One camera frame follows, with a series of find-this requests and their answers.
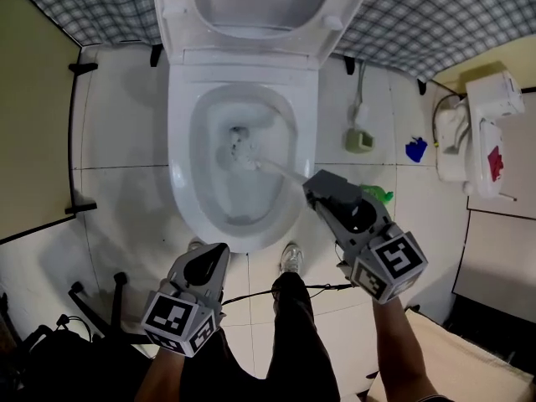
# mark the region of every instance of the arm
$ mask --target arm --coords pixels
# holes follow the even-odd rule
[[[419,342],[405,316],[400,299],[374,302],[378,332],[379,373],[389,402],[417,402],[437,394],[426,376]]]
[[[160,349],[137,391],[136,402],[178,402],[184,356]]]

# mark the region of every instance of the person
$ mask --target person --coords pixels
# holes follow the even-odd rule
[[[288,245],[272,287],[276,312],[273,356],[266,379],[246,373],[219,329],[193,358],[160,349],[136,402],[214,400],[340,400],[330,358],[317,334],[309,293],[300,277],[303,254]],[[399,298],[373,304],[379,373],[389,402],[447,401],[426,376],[419,342]]]

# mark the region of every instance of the toilet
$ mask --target toilet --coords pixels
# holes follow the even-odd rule
[[[466,91],[435,117],[439,178],[462,182],[466,195],[515,200],[503,192],[505,147],[497,122],[525,112],[521,90],[505,70],[468,82]]]
[[[318,71],[363,0],[155,0],[170,63],[169,171],[178,210],[204,242],[264,249],[296,222],[300,186],[233,158],[252,153],[311,177]]]

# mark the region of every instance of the green object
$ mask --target green object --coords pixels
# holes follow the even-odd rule
[[[365,130],[350,128],[346,132],[344,148],[351,153],[366,153],[374,149],[374,137]]]
[[[380,186],[369,186],[367,184],[360,185],[360,188],[366,193],[375,197],[383,205],[390,203],[391,199],[394,198],[394,193],[385,192]]]

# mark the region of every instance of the black pants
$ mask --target black pants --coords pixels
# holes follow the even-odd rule
[[[276,333],[266,379],[246,373],[217,331],[194,358],[187,358],[181,402],[190,400],[340,400],[337,381],[314,324],[311,300],[298,274],[274,283]]]

